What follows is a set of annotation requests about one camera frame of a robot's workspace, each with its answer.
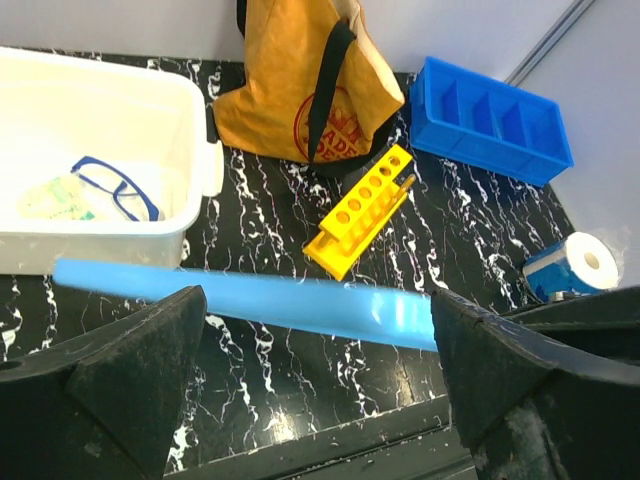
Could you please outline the light blue tub lid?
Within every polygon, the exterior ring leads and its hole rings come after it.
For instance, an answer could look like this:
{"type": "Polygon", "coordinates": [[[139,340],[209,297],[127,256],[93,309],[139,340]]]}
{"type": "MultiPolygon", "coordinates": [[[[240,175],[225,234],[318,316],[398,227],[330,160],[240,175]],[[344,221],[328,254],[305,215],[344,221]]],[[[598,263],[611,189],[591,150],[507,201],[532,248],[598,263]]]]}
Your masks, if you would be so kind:
{"type": "Polygon", "coordinates": [[[437,349],[430,297],[397,289],[74,259],[58,260],[53,279],[67,287],[148,301],[199,286],[208,312],[217,316],[430,352],[437,349]]]}

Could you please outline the packaged gloves clear bag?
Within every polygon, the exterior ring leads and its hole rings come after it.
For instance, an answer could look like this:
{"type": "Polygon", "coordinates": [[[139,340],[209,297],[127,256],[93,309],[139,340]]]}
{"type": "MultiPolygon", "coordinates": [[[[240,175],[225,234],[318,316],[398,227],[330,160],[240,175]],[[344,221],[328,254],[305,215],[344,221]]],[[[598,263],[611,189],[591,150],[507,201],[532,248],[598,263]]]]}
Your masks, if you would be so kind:
{"type": "Polygon", "coordinates": [[[17,211],[24,218],[46,220],[94,220],[85,194],[85,182],[76,175],[55,177],[21,195],[17,211]]]}

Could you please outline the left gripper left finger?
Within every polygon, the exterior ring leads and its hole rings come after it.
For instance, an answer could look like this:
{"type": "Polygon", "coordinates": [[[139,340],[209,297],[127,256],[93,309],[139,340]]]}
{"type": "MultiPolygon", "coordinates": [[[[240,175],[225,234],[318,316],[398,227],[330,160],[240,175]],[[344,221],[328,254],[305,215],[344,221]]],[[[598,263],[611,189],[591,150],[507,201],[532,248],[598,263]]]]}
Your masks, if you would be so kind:
{"type": "Polygon", "coordinates": [[[206,308],[191,286],[2,363],[2,478],[162,478],[206,308]]]}

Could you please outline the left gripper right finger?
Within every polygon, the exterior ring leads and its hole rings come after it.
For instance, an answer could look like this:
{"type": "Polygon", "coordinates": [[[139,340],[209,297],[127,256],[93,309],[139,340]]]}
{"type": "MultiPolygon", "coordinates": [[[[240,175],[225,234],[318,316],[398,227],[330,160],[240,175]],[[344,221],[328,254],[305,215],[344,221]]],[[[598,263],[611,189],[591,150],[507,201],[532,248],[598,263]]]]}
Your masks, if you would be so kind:
{"type": "Polygon", "coordinates": [[[454,424],[481,479],[635,479],[639,349],[584,350],[438,290],[454,424]]]}

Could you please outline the blue safety glasses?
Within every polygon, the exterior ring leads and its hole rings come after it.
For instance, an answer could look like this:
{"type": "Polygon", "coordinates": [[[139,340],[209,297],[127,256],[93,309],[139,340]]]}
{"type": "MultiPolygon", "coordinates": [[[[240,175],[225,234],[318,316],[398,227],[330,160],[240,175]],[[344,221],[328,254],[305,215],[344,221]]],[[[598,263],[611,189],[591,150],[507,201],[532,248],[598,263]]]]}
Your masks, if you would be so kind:
{"type": "Polygon", "coordinates": [[[84,156],[71,167],[70,173],[77,176],[80,180],[91,187],[107,194],[119,212],[128,220],[134,222],[156,222],[160,219],[160,210],[149,196],[128,175],[113,165],[95,157],[84,156]],[[116,178],[117,185],[114,187],[106,187],[100,184],[83,173],[82,169],[84,167],[101,168],[103,171],[116,178]],[[135,214],[131,207],[127,207],[125,205],[125,200],[141,201],[144,213],[135,214]]]}

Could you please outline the yellow test tube rack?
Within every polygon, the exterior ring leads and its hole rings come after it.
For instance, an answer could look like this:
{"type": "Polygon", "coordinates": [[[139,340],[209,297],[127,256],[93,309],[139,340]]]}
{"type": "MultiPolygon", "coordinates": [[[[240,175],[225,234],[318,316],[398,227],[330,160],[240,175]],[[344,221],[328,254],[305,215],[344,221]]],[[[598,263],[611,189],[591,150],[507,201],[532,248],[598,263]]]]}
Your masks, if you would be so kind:
{"type": "Polygon", "coordinates": [[[412,161],[399,145],[392,146],[349,190],[319,224],[319,233],[303,253],[341,281],[389,222],[415,181],[396,177],[412,161]]]}

